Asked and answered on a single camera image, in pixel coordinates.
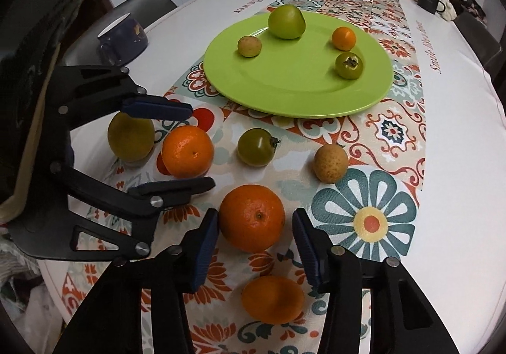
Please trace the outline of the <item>orange tangerine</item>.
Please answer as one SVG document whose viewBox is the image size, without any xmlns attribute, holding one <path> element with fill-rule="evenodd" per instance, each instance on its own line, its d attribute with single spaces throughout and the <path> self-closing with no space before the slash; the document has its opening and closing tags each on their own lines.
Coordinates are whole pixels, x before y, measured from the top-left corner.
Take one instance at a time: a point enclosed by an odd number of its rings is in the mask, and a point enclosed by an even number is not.
<svg viewBox="0 0 506 354">
<path fill-rule="evenodd" d="M 161 156 L 166 170 L 176 179 L 193 179 L 204 175 L 213 162 L 214 147 L 205 131 L 184 125 L 164 139 Z"/>
</svg>

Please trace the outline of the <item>large orange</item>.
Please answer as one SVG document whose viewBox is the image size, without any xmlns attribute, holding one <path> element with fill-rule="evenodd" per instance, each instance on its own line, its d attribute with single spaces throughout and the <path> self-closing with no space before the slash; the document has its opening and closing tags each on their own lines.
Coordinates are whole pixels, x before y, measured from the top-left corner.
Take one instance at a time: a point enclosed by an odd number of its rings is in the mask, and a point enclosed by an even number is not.
<svg viewBox="0 0 506 354">
<path fill-rule="evenodd" d="M 219 206 L 219 228 L 225 239 L 246 253 L 276 244 L 284 231 L 282 201 L 263 185 L 241 185 L 227 193 Z"/>
</svg>

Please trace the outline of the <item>small green tomato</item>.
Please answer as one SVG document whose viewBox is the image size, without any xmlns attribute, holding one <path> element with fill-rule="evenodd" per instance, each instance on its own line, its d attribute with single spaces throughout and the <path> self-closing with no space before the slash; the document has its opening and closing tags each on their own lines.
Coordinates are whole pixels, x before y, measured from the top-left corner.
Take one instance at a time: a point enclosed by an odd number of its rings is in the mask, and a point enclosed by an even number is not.
<svg viewBox="0 0 506 354">
<path fill-rule="evenodd" d="M 238 139 L 237 154 L 242 162 L 254 168 L 263 168 L 275 157 L 281 140 L 262 128 L 245 131 Z"/>
</svg>

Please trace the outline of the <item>brown round longan fruit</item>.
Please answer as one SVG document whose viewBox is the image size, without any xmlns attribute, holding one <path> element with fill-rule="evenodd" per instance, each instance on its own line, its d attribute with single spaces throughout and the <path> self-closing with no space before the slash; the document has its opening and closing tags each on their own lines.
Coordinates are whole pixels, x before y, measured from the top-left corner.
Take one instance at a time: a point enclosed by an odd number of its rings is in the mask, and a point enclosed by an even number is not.
<svg viewBox="0 0 506 354">
<path fill-rule="evenodd" d="M 258 56 L 262 50 L 262 42 L 255 36 L 245 35 L 238 40 L 238 52 L 245 58 Z"/>
</svg>

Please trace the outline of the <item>green apple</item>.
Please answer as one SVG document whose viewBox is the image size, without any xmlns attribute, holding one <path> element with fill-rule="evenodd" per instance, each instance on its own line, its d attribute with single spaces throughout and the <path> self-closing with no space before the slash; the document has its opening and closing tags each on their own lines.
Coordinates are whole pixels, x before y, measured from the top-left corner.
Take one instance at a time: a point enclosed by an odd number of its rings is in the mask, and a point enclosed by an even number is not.
<svg viewBox="0 0 506 354">
<path fill-rule="evenodd" d="M 278 38 L 298 39 L 306 29 L 302 12 L 293 5 L 279 6 L 268 16 L 268 28 Z"/>
</svg>

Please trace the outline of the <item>small green persimmon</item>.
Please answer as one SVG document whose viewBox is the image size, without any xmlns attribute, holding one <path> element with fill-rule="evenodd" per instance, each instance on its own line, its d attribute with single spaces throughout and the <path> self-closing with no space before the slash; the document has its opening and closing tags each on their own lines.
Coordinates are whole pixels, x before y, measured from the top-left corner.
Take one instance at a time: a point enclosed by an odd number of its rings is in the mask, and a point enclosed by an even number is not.
<svg viewBox="0 0 506 354">
<path fill-rule="evenodd" d="M 348 80 L 359 78 L 364 69 L 362 59 L 355 53 L 343 52 L 335 60 L 335 71 L 339 76 Z"/>
</svg>

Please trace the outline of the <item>small orange mandarin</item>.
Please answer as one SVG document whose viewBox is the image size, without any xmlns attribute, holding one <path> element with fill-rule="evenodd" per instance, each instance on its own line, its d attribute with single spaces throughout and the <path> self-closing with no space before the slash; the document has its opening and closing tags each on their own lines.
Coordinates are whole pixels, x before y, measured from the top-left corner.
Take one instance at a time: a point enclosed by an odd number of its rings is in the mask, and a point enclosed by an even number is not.
<svg viewBox="0 0 506 354">
<path fill-rule="evenodd" d="M 334 30 L 331 41 L 338 50 L 349 52 L 354 48 L 357 40 L 353 30 L 346 26 L 341 26 Z"/>
</svg>

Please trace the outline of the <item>dark blue mug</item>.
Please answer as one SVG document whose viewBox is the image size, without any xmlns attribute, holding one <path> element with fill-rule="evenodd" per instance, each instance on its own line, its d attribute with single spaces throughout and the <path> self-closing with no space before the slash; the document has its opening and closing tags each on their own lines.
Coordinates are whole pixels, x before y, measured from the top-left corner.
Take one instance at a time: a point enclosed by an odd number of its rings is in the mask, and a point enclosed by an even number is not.
<svg viewBox="0 0 506 354">
<path fill-rule="evenodd" d="M 127 65 L 148 46 L 147 34 L 130 13 L 117 18 L 97 35 L 98 52 L 103 61 L 114 66 Z"/>
</svg>

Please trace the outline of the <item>flat orange fruit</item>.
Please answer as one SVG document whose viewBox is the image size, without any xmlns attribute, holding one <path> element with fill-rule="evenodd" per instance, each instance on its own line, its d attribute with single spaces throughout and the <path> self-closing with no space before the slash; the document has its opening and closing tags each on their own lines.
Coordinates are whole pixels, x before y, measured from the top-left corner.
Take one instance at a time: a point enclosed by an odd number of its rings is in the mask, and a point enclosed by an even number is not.
<svg viewBox="0 0 506 354">
<path fill-rule="evenodd" d="M 295 320 L 303 311 L 305 293 L 291 279 L 264 276 L 253 279 L 240 295 L 244 310 L 255 320 L 281 325 Z"/>
</svg>

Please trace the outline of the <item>patterned floral table runner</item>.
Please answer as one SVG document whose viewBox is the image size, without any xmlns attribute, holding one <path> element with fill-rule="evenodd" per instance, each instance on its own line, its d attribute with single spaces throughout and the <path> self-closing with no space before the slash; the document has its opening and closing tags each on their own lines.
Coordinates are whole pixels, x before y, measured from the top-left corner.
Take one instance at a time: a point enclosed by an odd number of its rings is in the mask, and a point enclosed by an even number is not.
<svg viewBox="0 0 506 354">
<path fill-rule="evenodd" d="M 186 120 L 113 113 L 71 134 L 76 167 L 125 193 L 210 177 L 155 215 L 134 287 L 129 353 L 315 353 L 329 297 L 299 257 L 292 215 L 365 260 L 410 250 L 424 178 L 424 96 L 400 0 L 191 0 L 147 30 L 135 82 Z"/>
</svg>

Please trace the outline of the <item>grey chair near mug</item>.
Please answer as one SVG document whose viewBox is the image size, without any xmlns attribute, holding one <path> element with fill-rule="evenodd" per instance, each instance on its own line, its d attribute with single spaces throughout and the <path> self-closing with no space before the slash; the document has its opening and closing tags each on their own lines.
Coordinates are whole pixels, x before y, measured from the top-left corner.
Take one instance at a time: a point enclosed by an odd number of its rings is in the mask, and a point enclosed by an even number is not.
<svg viewBox="0 0 506 354">
<path fill-rule="evenodd" d="M 126 13 L 136 19 L 145 29 L 168 12 L 176 9 L 172 0 L 125 0 L 93 23 L 65 52 L 64 65 L 110 65 L 103 61 L 98 52 L 97 35 L 107 25 Z"/>
</svg>

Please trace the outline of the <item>lime green plate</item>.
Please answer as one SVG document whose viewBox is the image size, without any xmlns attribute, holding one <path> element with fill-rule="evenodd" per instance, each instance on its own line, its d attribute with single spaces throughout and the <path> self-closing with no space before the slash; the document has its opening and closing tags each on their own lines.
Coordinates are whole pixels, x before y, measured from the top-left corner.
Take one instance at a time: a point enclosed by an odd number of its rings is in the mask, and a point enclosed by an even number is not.
<svg viewBox="0 0 506 354">
<path fill-rule="evenodd" d="M 370 34 L 345 20 L 305 12 L 306 30 L 296 40 L 282 40 L 268 29 L 262 13 L 222 30 L 207 47 L 203 70 L 223 96 L 259 112 L 298 119 L 343 117 L 365 111 L 388 94 L 394 72 L 391 59 Z M 335 71 L 340 51 L 331 42 L 335 29 L 346 26 L 357 41 L 353 53 L 364 69 L 355 80 Z M 262 42 L 253 58 L 238 52 L 238 40 L 252 35 Z"/>
</svg>

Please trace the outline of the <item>grey chair right far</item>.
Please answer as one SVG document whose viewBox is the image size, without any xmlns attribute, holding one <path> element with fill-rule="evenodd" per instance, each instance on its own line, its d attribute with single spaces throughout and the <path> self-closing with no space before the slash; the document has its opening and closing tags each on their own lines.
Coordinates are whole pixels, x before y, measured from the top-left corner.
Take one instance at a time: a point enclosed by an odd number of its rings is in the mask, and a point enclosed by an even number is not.
<svg viewBox="0 0 506 354">
<path fill-rule="evenodd" d="M 479 62 L 495 79 L 502 65 L 503 46 L 478 19 L 469 12 L 462 12 L 454 21 L 460 33 L 470 45 Z"/>
</svg>

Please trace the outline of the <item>white crumpled cloth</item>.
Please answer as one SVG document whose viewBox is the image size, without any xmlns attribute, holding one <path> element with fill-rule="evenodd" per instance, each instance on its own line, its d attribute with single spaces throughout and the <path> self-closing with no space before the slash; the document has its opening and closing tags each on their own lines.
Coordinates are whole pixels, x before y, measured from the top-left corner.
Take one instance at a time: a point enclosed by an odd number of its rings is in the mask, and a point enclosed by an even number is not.
<svg viewBox="0 0 506 354">
<path fill-rule="evenodd" d="M 427 12 L 439 14 L 446 21 L 453 21 L 457 14 L 449 0 L 418 0 L 418 5 Z"/>
</svg>

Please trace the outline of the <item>black mug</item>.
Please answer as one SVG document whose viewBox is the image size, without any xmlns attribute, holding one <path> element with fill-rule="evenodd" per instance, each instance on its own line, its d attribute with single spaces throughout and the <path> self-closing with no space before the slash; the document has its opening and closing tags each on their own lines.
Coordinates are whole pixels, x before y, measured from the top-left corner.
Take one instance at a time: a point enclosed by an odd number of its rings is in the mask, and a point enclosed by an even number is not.
<svg viewBox="0 0 506 354">
<path fill-rule="evenodd" d="M 446 6 L 442 0 L 417 0 L 417 4 L 431 14 L 442 14 L 446 11 Z"/>
</svg>

